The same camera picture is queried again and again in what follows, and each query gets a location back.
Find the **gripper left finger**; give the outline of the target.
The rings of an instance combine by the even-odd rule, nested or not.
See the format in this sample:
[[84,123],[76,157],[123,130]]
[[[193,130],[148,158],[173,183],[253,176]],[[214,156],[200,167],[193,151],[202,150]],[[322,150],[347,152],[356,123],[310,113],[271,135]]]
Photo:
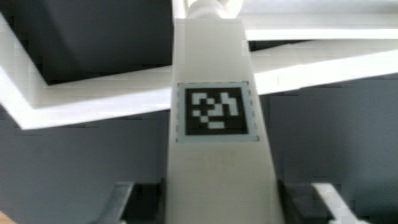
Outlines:
[[120,182],[90,224],[166,224],[164,183]]

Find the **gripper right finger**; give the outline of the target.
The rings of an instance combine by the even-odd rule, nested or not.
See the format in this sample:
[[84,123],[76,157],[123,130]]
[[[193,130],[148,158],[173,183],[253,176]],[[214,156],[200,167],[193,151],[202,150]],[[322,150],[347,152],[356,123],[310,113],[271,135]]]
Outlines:
[[372,224],[349,207],[328,182],[278,182],[287,224]]

